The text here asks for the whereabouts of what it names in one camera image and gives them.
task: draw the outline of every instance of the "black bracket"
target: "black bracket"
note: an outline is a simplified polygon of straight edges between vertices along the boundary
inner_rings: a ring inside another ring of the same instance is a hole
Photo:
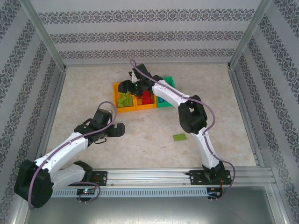
[[[190,98],[201,101],[197,95]],[[203,105],[194,101],[188,100],[181,103],[178,106],[178,117],[182,129],[187,133],[198,134],[202,128],[207,126],[207,116]]]
[[[88,182],[93,182],[98,184],[99,186],[106,186],[107,184],[107,177],[108,172],[107,171],[93,171],[91,173],[90,180]],[[82,186],[82,184],[71,184],[69,186]]]
[[[107,126],[108,122],[112,120],[112,114],[106,110],[98,109],[93,118],[89,118],[83,122],[83,124],[78,125],[74,132],[79,132],[81,134],[87,134],[90,132],[94,132],[100,130],[101,128]],[[116,125],[113,124],[106,130],[91,134],[86,136],[88,139],[88,146],[92,143],[95,143],[99,139],[103,139],[104,137],[121,137],[125,133],[125,125],[123,123],[119,123]]]
[[[28,201],[29,187],[34,173],[38,166],[35,162],[25,160],[19,169],[19,173],[14,185],[14,192]],[[48,169],[41,169],[37,176],[32,189],[31,204],[35,208],[40,208],[51,198],[54,183],[51,182]]]
[[[220,185],[221,180],[223,185],[230,185],[232,182],[229,170],[224,170],[212,181],[206,178],[204,170],[190,170],[186,175],[190,176],[191,185]]]

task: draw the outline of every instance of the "red component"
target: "red component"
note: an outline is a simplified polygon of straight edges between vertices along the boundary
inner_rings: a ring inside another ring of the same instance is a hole
[[[148,99],[143,99],[142,100],[142,105],[146,105],[146,104],[153,104],[153,100],[151,98]]]
[[[97,177],[93,177],[92,180],[95,180],[96,182],[99,182],[99,179]]]
[[[143,99],[150,98],[150,92],[148,92],[148,91],[143,91],[143,92],[142,92],[142,98],[143,98]]]

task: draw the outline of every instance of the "metal profile bar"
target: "metal profile bar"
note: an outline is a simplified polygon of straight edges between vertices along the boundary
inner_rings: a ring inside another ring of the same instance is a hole
[[[276,224],[290,224],[277,186],[265,186],[265,191]]]
[[[103,188],[196,188],[218,185],[191,185],[190,170],[202,168],[157,168],[157,169],[95,169],[108,172],[107,185]],[[234,187],[276,186],[271,168],[236,167]]]
[[[56,191],[52,197],[77,197],[77,189],[66,188]],[[99,192],[95,190],[94,195],[82,195],[81,197],[95,197]],[[207,189],[196,187],[192,189],[180,188],[103,188],[101,187],[100,197],[207,197]]]
[[[260,148],[258,147],[258,143],[256,141],[256,137],[255,137],[254,131],[252,129],[252,125],[251,125],[250,118],[249,118],[249,115],[248,115],[248,112],[246,109],[246,105],[245,105],[244,99],[242,97],[240,87],[236,80],[235,71],[233,69],[228,69],[228,74],[229,74],[229,78],[230,78],[230,81],[232,83],[232,86],[233,86],[233,89],[235,92],[235,97],[236,97],[237,103],[239,105],[240,113],[241,113],[241,116],[242,116],[242,119],[244,122],[245,130],[246,130],[246,133],[247,133],[247,136],[249,139],[251,149],[253,152],[256,153],[256,157],[257,157],[259,166],[265,167],[265,163],[263,161],[263,157],[262,157]]]
[[[41,141],[40,147],[38,149],[38,152],[36,154],[37,158],[41,157],[42,153],[46,151],[46,148],[47,148],[47,145],[48,145],[48,142],[50,139],[51,130],[52,130],[52,127],[54,124],[54,119],[55,119],[56,111],[58,108],[59,99],[60,99],[62,88],[64,85],[65,75],[66,75],[66,70],[63,69],[63,71],[61,72],[60,77],[59,77],[56,93],[55,93],[55,96],[53,99],[53,104],[52,104],[52,107],[51,107],[49,115],[48,115],[49,117],[47,119],[47,123],[45,126],[45,132],[42,137],[42,141]]]
[[[25,223],[25,219],[28,212],[28,204],[27,202],[17,196],[15,199],[15,203],[11,209],[11,217],[8,219],[7,224],[23,224]]]
[[[238,60],[243,53],[248,41],[258,27],[258,23],[262,19],[271,2],[272,0],[262,0],[257,7],[256,12],[254,13],[248,27],[246,28],[246,31],[244,32],[238,46],[233,53],[232,59],[229,62],[231,68],[235,67],[235,65],[238,63]]]
[[[20,0],[20,3],[22,5],[22,7],[24,8],[27,16],[30,18],[35,29],[37,30],[40,38],[46,45],[52,58],[56,62],[57,66],[59,67],[59,70],[62,71],[65,68],[65,64],[64,64],[58,50],[56,49],[50,35],[48,34],[45,26],[43,25],[41,18],[38,16],[38,13],[36,12],[35,8],[33,7],[31,0]]]

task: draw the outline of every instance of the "damask border pattern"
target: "damask border pattern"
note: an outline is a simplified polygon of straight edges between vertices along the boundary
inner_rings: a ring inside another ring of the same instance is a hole
[[[145,57],[230,57],[235,49],[145,49],[60,51],[62,59]]]
[[[156,9],[39,13],[47,24],[157,22],[157,21],[249,21],[254,9]]]
[[[273,132],[273,129],[271,128],[271,124],[269,122],[267,113],[265,112],[264,105],[261,101],[260,95],[258,93],[255,82],[252,78],[251,71],[248,67],[248,64],[245,60],[244,55],[242,55],[240,57],[239,65],[240,65],[243,75],[245,77],[248,89],[250,91],[252,101],[256,107],[256,112],[257,112],[259,120],[261,122],[262,129],[263,129],[263,132],[265,135],[265,139],[268,142],[269,150],[272,153],[274,164],[276,165],[276,169],[278,170],[278,175],[281,178],[281,182],[282,182],[283,188],[285,190],[285,195],[288,198],[289,205],[291,206],[292,212],[294,213],[294,219],[297,222],[299,222],[299,206],[298,206],[299,198],[297,198],[298,194],[295,191],[295,186],[292,183],[290,173],[289,173],[288,169],[286,168],[284,158],[281,155],[281,151],[279,149],[279,145],[275,138],[275,134]],[[238,77],[237,77],[237,81],[240,86],[240,89],[242,89]]]
[[[299,38],[299,7],[293,0],[274,0],[285,20],[293,29],[293,33]]]
[[[13,77],[15,77],[15,74],[20,66],[20,63],[25,55],[25,52],[32,40],[35,31],[36,29],[34,28],[34,25],[29,20],[26,23],[26,26],[23,29],[18,42],[14,46],[14,50],[9,55],[9,59],[4,65],[4,69],[0,73],[0,104],[3,103],[6,92],[10,87],[10,83],[12,82]]]
[[[299,162],[299,135],[296,132],[296,128],[293,127],[294,123],[288,115],[288,110],[284,105],[283,99],[281,98],[278,88],[276,87],[268,66],[266,65],[266,61],[264,60],[263,55],[253,37],[248,42],[247,46],[255,60],[265,88],[267,89],[271,102],[273,103],[277,117],[282,125],[283,131],[285,132],[286,139],[292,149],[292,153],[294,157],[296,157],[296,162]]]
[[[38,97],[37,97],[37,100],[35,103],[35,107],[32,112],[32,116],[29,119],[29,123],[26,128],[26,133],[22,140],[22,144],[19,149],[18,156],[15,159],[14,168],[9,177],[8,187],[5,189],[5,192],[4,192],[5,195],[3,196],[2,203],[0,204],[0,223],[6,223],[5,221],[6,221],[8,213],[9,213],[9,210],[11,208],[12,201],[13,201],[14,184],[15,184],[15,180],[18,176],[19,167],[20,167],[21,163],[24,162],[27,158],[28,151],[29,151],[29,148],[31,145],[31,141],[34,136],[35,128],[37,126],[37,122],[38,122],[39,116],[40,116],[42,108],[43,108],[43,103],[46,99],[47,91],[49,89],[55,67],[56,67],[56,64],[55,64],[54,60],[52,59],[47,68],[47,72],[45,74],[41,89],[39,91],[39,94],[38,94]],[[50,112],[50,108],[51,108],[53,99],[54,99],[54,95],[52,97],[47,114],[49,114],[49,112]]]
[[[244,101],[244,104],[245,104],[245,106],[246,106],[246,111],[247,111],[247,114],[248,114],[249,119],[250,119],[250,123],[251,123],[251,126],[252,126],[252,130],[253,130],[254,136],[255,136],[255,138],[256,138],[257,146],[258,146],[258,148],[260,149],[260,153],[261,153],[261,155],[262,155],[263,162],[264,162],[265,166],[267,167],[267,165],[266,165],[266,161],[265,161],[264,156],[263,156],[263,152],[262,152],[262,150],[261,150],[261,145],[260,145],[260,142],[259,142],[258,137],[257,137],[257,134],[256,134],[256,129],[254,128],[254,125],[253,125],[253,122],[252,122],[252,119],[251,119],[251,115],[250,115],[250,113],[249,113],[249,109],[248,109],[247,103],[246,103],[245,98],[244,98],[244,96],[243,96],[243,92],[242,92],[242,89],[241,89],[241,86],[240,86],[240,83],[239,83],[239,79],[238,79],[238,76],[237,76],[237,72],[236,72],[235,69],[234,69],[234,72],[235,72],[236,79],[237,79],[237,81],[238,81],[238,85],[239,85],[239,87],[240,87],[240,91],[241,91],[241,93],[242,93],[243,101]]]
[[[15,19],[21,4],[18,0],[7,0],[0,9],[0,40],[3,39],[10,24]]]
[[[280,66],[281,71],[284,73],[285,79],[291,87],[291,91],[295,93],[294,97],[299,104],[298,69],[295,67],[295,64],[293,63],[292,58],[287,53],[286,48],[284,48],[284,45],[277,35],[277,32],[270,22],[268,16],[264,15],[259,23],[259,27],[264,37],[266,38],[272,50],[272,53],[274,54],[275,59]]]
[[[52,34],[58,43],[143,42],[143,41],[239,41],[243,31],[160,31]]]
[[[7,125],[4,128],[4,133],[2,134],[2,138],[0,139],[0,168],[3,168],[3,162],[5,161],[6,155],[10,149],[11,143],[13,141],[13,137],[18,128],[20,119],[24,112],[24,108],[28,101],[29,95],[34,85],[34,81],[41,67],[46,51],[47,48],[42,42],[39,45],[39,48],[36,52],[33,62],[26,75],[25,82],[23,83],[21,91],[16,100],[16,103],[14,104],[14,108],[11,111]]]

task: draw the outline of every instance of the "cable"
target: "cable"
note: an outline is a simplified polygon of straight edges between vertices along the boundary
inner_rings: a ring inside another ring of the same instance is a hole
[[[229,185],[229,187],[228,187],[227,191],[225,192],[225,194],[223,194],[222,197],[220,197],[220,198],[222,199],[222,198],[228,193],[228,191],[231,189],[231,187],[232,187],[232,185],[233,185],[233,183],[234,183],[234,181],[235,181],[235,167],[234,167],[234,165],[233,165],[231,162],[222,160],[222,159],[220,159],[218,156],[216,156],[216,155],[213,153],[213,151],[211,150],[211,148],[210,148],[210,146],[209,146],[209,144],[208,144],[208,142],[207,142],[206,132],[207,132],[208,130],[210,130],[210,129],[214,126],[214,124],[215,124],[215,122],[216,122],[216,116],[215,116],[215,113],[214,113],[214,111],[212,110],[212,108],[209,107],[209,106],[208,106],[207,104],[205,104],[204,102],[201,102],[201,101],[196,100],[196,99],[191,99],[191,98],[189,98],[189,97],[185,97],[184,95],[180,94],[179,92],[175,91],[174,89],[169,88],[168,86],[166,86],[166,85],[164,85],[164,84],[162,84],[162,83],[159,83],[158,81],[154,80],[153,78],[147,76],[146,74],[144,74],[142,71],[140,71],[140,70],[137,68],[137,64],[136,64],[136,61],[135,61],[135,60],[130,59],[130,64],[133,66],[134,69],[136,69],[136,71],[138,71],[138,72],[139,72],[141,75],[143,75],[144,77],[148,78],[150,81],[153,81],[154,83],[156,83],[156,84],[158,84],[158,85],[160,85],[160,86],[162,86],[162,87],[164,87],[164,88],[166,88],[166,89],[172,91],[173,93],[177,94],[179,97],[181,97],[181,98],[183,98],[183,99],[187,99],[187,100],[190,100],[190,101],[193,101],[193,102],[195,102],[195,103],[199,103],[199,104],[205,106],[205,107],[211,112],[212,117],[213,117],[213,121],[212,121],[211,125],[210,125],[209,127],[207,127],[207,128],[204,130],[204,132],[203,132],[203,136],[204,136],[204,139],[205,139],[207,148],[208,148],[209,152],[211,153],[211,155],[212,155],[215,159],[217,159],[217,160],[219,160],[219,161],[221,161],[221,162],[223,162],[223,163],[226,163],[226,164],[230,165],[230,166],[233,168],[233,171],[234,171],[234,175],[233,175],[233,179],[232,179],[231,184]]]
[[[60,147],[58,147],[58,149],[56,149],[52,154],[50,154],[47,159],[45,159],[42,164],[36,169],[35,173],[33,174],[33,177],[32,177],[32,180],[31,180],[31,183],[30,183],[30,186],[29,186],[29,191],[28,191],[28,207],[30,210],[33,210],[34,207],[32,206],[31,204],[31,201],[32,201],[32,189],[33,189],[33,184],[34,184],[34,181],[36,179],[36,176],[38,174],[38,172],[42,169],[42,167],[49,162],[49,159],[51,159],[58,151],[60,151],[62,148],[64,148],[65,146],[67,146],[68,144],[71,144],[73,141],[77,140],[77,139],[80,139],[80,138],[83,138],[85,136],[88,136],[88,135],[92,135],[92,134],[96,134],[96,133],[99,133],[99,132],[102,132],[104,130],[106,130],[107,128],[109,128],[115,121],[116,119],[116,106],[109,102],[109,101],[104,101],[102,103],[100,103],[100,105],[98,106],[98,109],[103,105],[103,104],[111,104],[114,108],[114,112],[115,112],[115,116],[113,117],[112,121],[105,127],[101,128],[100,130],[97,130],[97,131],[94,131],[94,132],[90,132],[90,133],[87,133],[87,134],[83,134],[83,135],[80,135],[74,139],[71,139],[70,141],[64,143],[63,145],[61,145]]]
[[[88,201],[85,201],[85,202],[81,201],[81,195],[84,195],[84,194],[80,194],[79,198],[78,198],[78,200],[79,200],[80,203],[84,203],[84,204],[90,203],[90,202],[94,201],[95,199],[97,199],[100,196],[101,188],[100,188],[100,186],[97,183],[93,183],[93,182],[74,182],[73,184],[92,184],[92,185],[95,186],[94,189],[96,189],[96,188],[99,189],[99,191],[98,191],[98,193],[97,193],[97,195],[95,197],[93,197],[93,198],[91,198],[91,199],[89,199]]]

